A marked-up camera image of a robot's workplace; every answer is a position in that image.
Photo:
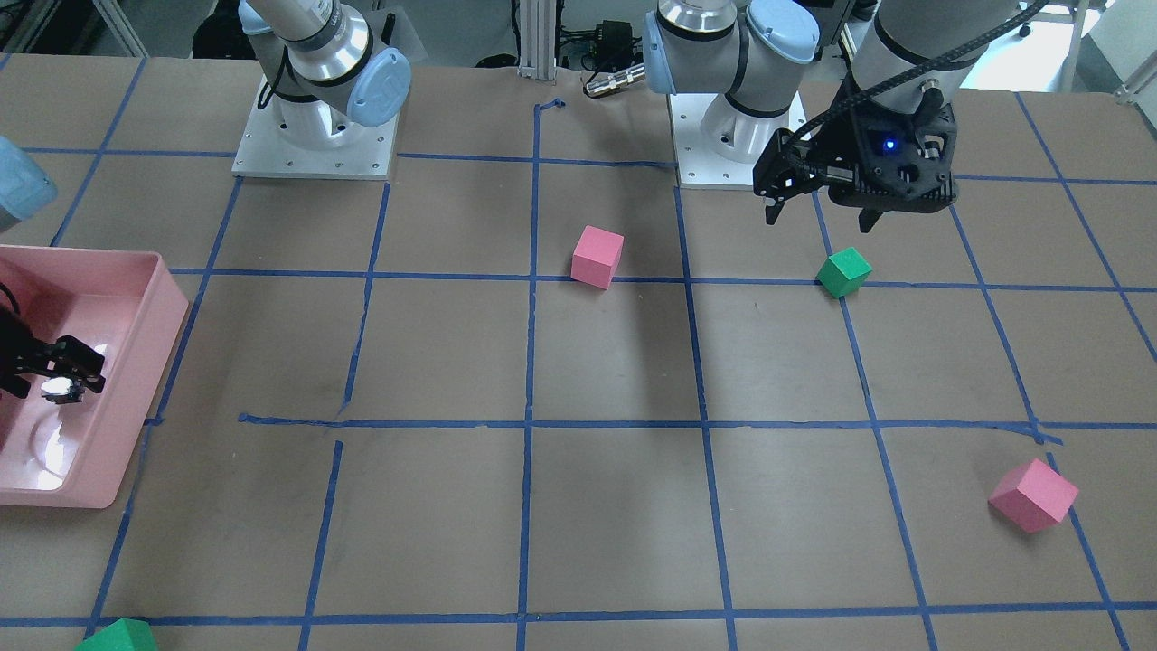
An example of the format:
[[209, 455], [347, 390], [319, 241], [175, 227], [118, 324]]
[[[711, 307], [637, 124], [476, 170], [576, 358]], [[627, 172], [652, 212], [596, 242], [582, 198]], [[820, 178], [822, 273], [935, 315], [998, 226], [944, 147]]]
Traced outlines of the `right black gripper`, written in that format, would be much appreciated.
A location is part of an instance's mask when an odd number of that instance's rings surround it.
[[46, 379], [69, 376], [81, 380], [86, 392], [100, 394], [105, 389], [102, 373], [105, 355], [76, 336], [61, 336], [56, 343], [40, 343], [34, 331], [9, 308], [1, 308], [1, 389], [25, 399], [32, 383], [25, 375]]

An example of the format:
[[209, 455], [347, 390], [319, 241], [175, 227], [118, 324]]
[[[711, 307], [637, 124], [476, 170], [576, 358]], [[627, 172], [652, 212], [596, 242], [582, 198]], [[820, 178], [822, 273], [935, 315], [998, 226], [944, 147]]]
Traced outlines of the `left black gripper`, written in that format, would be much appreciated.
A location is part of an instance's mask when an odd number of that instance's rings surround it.
[[957, 136], [949, 103], [923, 99], [914, 114], [899, 114], [868, 99], [810, 140], [773, 131], [753, 165], [753, 193], [774, 225], [788, 199], [817, 188], [816, 173], [832, 202], [860, 209], [858, 232], [870, 234], [889, 212], [934, 213], [955, 202]]

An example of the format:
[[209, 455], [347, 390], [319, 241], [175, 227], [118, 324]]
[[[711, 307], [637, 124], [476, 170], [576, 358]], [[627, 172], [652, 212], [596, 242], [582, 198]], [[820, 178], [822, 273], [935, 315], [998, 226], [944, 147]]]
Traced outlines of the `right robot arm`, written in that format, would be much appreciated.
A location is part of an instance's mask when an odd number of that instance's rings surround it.
[[[237, 177], [385, 182], [410, 59], [391, 45], [396, 14], [369, 16], [342, 1], [239, 1], [239, 29], [263, 67], [231, 167]], [[3, 231], [57, 197], [54, 182], [3, 136]], [[105, 358], [75, 336], [45, 342], [3, 284], [3, 393], [24, 399], [34, 375], [54, 404], [100, 394]]]

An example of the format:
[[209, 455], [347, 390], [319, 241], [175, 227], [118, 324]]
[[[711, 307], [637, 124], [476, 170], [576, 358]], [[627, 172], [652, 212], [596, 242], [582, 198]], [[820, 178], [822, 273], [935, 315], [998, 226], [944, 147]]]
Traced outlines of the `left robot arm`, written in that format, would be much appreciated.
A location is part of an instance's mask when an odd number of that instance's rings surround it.
[[935, 213], [959, 197], [952, 99], [992, 40], [1041, 1], [880, 1], [831, 106], [789, 127], [821, 25], [795, 1], [658, 1], [642, 61], [654, 93], [707, 93], [716, 151], [752, 164], [768, 225], [826, 188], [868, 234], [889, 212]]

